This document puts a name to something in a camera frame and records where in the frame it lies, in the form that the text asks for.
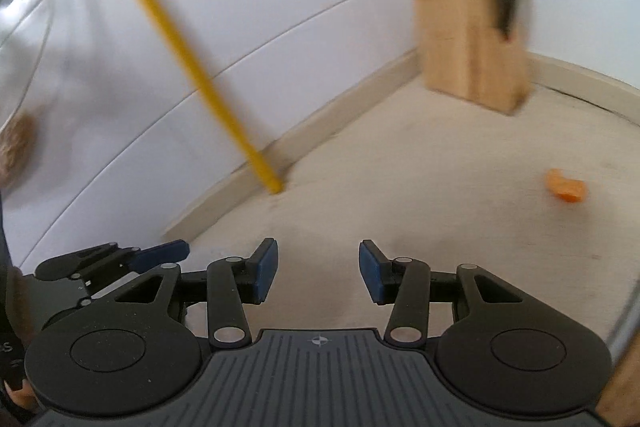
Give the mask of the person's left hand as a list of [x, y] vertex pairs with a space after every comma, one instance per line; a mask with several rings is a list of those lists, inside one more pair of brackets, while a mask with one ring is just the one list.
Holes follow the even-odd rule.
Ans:
[[38, 401], [34, 389], [26, 379], [22, 381], [20, 389], [12, 389], [9, 384], [4, 384], [4, 387], [10, 400], [18, 407], [32, 412], [38, 409]]

